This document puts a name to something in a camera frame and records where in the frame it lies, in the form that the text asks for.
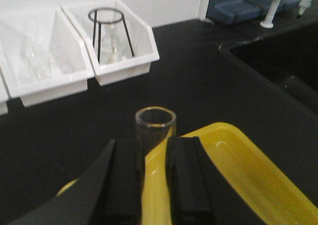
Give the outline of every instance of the black sink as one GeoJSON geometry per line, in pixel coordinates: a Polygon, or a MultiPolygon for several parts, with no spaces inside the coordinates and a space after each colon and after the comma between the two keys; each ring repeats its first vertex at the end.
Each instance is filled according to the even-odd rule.
{"type": "Polygon", "coordinates": [[[231,53],[318,114],[318,24],[241,44],[231,53]]]}

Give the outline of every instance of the white plastic bin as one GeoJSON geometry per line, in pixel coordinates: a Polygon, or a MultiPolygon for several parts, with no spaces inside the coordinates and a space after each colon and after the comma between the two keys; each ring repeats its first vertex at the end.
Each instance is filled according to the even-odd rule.
{"type": "Polygon", "coordinates": [[[24,106],[87,90],[84,42],[60,8],[0,15],[0,62],[9,96],[24,106]]]}
{"type": "Polygon", "coordinates": [[[6,106],[6,102],[8,101],[8,99],[9,97],[6,93],[2,77],[0,75],[0,115],[8,113],[8,107],[6,106]]]}
{"type": "Polygon", "coordinates": [[[63,6],[62,9],[84,39],[94,68],[95,77],[100,85],[106,85],[126,78],[146,74],[150,70],[151,62],[159,59],[152,28],[120,0],[104,0],[101,2],[66,5],[63,6]],[[92,43],[94,23],[88,18],[88,13],[99,7],[112,7],[120,10],[124,14],[132,48],[135,53],[134,57],[131,56],[123,22],[118,22],[116,23],[116,34],[127,44],[125,56],[122,60],[115,63],[104,64],[102,61],[101,63],[98,62],[98,34],[96,33],[94,48],[92,43]]]}

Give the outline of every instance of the black countertop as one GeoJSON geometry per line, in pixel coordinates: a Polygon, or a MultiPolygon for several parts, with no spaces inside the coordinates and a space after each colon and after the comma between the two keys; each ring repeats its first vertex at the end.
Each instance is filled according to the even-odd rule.
{"type": "MultiPolygon", "coordinates": [[[[135,112],[152,105],[177,114],[179,136],[214,122],[237,126],[318,206],[318,115],[220,51],[317,22],[316,12],[299,20],[281,13],[272,30],[259,27],[260,19],[157,27],[160,60],[147,75],[104,87],[93,78],[86,92],[29,108],[10,100],[0,117],[0,224],[53,198],[111,139],[133,139],[135,112]]],[[[238,202],[234,210],[245,212],[244,206],[238,202]]],[[[229,208],[216,208],[227,214],[220,224],[247,224],[246,214],[233,220],[229,208]]]]}

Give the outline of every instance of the black metal ring stand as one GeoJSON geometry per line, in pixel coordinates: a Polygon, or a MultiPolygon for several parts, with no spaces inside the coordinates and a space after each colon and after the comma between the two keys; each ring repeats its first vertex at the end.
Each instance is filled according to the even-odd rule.
{"type": "Polygon", "coordinates": [[[134,57],[135,56],[135,53],[133,51],[133,47],[132,47],[132,44],[131,44],[131,41],[130,41],[130,37],[129,37],[129,33],[128,33],[128,29],[127,29],[127,25],[126,25],[126,21],[125,21],[125,16],[124,14],[115,9],[115,8],[111,8],[111,7],[100,7],[100,8],[96,8],[96,9],[93,9],[91,10],[89,13],[88,13],[88,17],[91,21],[94,22],[94,30],[93,30],[93,46],[95,48],[95,36],[96,36],[96,25],[98,23],[98,49],[97,49],[97,59],[98,59],[98,62],[99,62],[99,59],[100,59],[100,37],[101,37],[101,25],[102,24],[116,24],[120,21],[123,21],[123,24],[124,24],[124,27],[125,27],[125,31],[126,31],[126,35],[127,35],[127,39],[128,39],[128,43],[129,43],[129,47],[130,47],[130,51],[131,51],[131,55],[134,57]],[[115,11],[117,13],[119,13],[121,15],[121,17],[119,19],[116,19],[116,20],[113,20],[113,21],[98,21],[97,20],[97,12],[99,10],[110,10],[110,11],[115,11]]]}

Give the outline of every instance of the yellow tray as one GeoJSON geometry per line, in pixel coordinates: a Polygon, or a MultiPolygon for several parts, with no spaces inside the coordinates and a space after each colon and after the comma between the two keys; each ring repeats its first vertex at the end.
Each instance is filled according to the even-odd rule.
{"type": "Polygon", "coordinates": [[[269,225],[318,225],[318,209],[238,128],[214,123],[184,135],[199,137],[230,185],[269,225]]]}
{"type": "MultiPolygon", "coordinates": [[[[220,173],[266,224],[318,225],[318,209],[314,204],[238,128],[214,123],[184,137],[200,138],[220,173]]],[[[143,225],[171,225],[165,146],[166,141],[146,157],[143,225]]]]}

